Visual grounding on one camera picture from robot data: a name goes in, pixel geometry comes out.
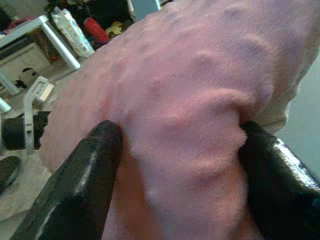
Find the white printed pack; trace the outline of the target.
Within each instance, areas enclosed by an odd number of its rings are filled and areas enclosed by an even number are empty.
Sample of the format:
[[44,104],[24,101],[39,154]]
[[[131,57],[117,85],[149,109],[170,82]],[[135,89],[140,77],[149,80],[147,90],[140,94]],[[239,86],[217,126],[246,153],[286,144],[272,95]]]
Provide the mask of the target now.
[[95,53],[76,20],[67,9],[60,9],[56,6],[51,12],[51,16],[55,25],[67,38],[78,56],[89,58]]

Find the yellow toy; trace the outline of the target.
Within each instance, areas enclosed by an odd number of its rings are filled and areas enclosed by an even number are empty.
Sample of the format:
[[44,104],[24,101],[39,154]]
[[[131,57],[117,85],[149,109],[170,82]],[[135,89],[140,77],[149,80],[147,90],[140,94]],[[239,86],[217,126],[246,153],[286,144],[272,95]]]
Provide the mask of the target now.
[[123,26],[122,22],[115,21],[105,30],[105,32],[110,38],[113,38],[123,33]]

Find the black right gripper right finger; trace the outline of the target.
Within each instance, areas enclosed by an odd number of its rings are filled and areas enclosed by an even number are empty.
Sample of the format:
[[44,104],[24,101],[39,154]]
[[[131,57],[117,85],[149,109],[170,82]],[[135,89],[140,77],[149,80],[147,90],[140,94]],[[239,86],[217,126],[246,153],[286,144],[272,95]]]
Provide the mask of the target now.
[[264,240],[320,240],[320,180],[278,137],[254,121],[239,160],[248,205]]

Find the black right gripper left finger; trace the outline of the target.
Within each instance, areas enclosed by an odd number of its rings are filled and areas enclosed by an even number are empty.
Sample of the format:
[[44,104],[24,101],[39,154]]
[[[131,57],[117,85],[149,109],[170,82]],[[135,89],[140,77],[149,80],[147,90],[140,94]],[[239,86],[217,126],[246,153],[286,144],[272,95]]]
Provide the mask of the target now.
[[122,152],[120,127],[99,123],[48,179],[9,240],[101,240]]

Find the red roller toy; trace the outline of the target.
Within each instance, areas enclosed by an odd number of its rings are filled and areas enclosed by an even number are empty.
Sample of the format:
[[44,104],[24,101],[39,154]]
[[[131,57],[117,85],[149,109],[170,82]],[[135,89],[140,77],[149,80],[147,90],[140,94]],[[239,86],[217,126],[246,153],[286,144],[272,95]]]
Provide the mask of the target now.
[[84,27],[99,44],[105,45],[109,42],[108,34],[92,17],[84,20]]

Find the white storage drawer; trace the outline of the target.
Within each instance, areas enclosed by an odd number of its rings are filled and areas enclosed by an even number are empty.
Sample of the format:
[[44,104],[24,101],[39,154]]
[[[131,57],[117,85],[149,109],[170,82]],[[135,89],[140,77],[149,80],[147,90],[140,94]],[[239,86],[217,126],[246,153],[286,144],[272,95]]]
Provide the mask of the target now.
[[19,74],[25,68],[33,68],[39,71],[49,65],[48,58],[36,43],[32,43],[0,60],[0,70],[7,74]]

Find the small white table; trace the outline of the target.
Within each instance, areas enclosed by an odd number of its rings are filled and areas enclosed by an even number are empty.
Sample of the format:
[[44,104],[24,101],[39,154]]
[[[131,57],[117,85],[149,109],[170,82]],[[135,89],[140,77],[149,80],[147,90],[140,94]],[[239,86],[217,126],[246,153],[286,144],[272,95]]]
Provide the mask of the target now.
[[[18,38],[21,38],[38,28],[41,28],[42,32],[47,36],[48,41],[55,47],[59,55],[73,71],[76,71],[81,67],[69,47],[67,47],[66,43],[61,40],[60,35],[53,30],[48,17],[45,15],[41,15],[32,20],[27,20],[9,30],[4,37],[0,38],[0,49],[12,44]],[[11,74],[19,75],[22,67],[40,66],[41,68],[44,68],[49,65],[49,61],[40,56],[40,48],[36,47],[35,49],[35,54],[28,53],[18,64],[11,63],[9,65],[9,72],[3,71],[3,64],[0,60],[0,86],[3,86],[13,96],[19,94],[20,89],[17,88],[12,81],[14,77],[12,77]]]

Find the pink dotted pillow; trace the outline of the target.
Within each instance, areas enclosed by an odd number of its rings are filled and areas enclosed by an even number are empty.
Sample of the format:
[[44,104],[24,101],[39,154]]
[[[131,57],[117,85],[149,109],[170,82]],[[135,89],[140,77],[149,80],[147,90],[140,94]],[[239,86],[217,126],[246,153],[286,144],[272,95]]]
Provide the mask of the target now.
[[320,0],[175,0],[77,71],[49,115],[42,162],[55,172],[113,121],[124,154],[102,240],[263,240],[240,126],[285,125],[319,44]]

